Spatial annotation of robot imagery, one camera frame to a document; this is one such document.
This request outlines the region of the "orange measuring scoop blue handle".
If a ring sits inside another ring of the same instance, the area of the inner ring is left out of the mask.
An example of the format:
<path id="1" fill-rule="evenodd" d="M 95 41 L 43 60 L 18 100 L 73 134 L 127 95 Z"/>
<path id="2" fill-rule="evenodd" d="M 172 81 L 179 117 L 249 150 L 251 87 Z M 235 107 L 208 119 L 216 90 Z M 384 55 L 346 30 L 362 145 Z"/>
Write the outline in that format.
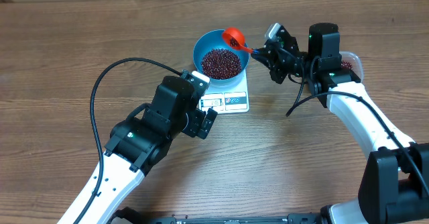
<path id="1" fill-rule="evenodd" d="M 241 33 L 241 31 L 239 31 L 235 27 L 228 27 L 227 29 L 225 29 L 224 32 L 221 34 L 221 37 L 229 47 L 230 47 L 229 40 L 231 38 L 235 38 L 239 43 L 239 47 L 232 48 L 234 50 L 244 51 L 249 54 L 251 54 L 254 51 L 254 49 L 251 49 L 245 46 L 245 36 Z"/>

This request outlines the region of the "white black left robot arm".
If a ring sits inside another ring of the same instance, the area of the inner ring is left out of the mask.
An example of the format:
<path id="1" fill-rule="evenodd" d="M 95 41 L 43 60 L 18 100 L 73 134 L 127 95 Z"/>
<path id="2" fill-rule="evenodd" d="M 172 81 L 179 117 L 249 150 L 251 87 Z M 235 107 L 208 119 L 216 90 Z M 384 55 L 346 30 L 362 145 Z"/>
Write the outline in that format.
<path id="1" fill-rule="evenodd" d="M 196 71 L 164 77 L 152 102 L 138 106 L 112 129 L 101 161 L 60 222 L 107 223 L 179 133 L 205 139 L 217 112 L 197 106 L 209 85 L 209 77 Z"/>

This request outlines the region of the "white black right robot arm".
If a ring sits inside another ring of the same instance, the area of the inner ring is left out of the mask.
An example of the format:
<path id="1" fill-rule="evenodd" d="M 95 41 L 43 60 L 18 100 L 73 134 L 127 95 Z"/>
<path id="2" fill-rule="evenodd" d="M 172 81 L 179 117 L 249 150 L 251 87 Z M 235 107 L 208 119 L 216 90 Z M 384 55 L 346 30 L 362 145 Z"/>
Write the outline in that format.
<path id="1" fill-rule="evenodd" d="M 318 213 L 290 214 L 288 223 L 405 223 L 428 218 L 428 145 L 399 130 L 371 100 L 356 55 L 339 49 L 333 23 L 310 26 L 308 49 L 279 23 L 252 57 L 282 83 L 301 78 L 311 97 L 336 115 L 355 138 L 367 163 L 357 197 Z"/>

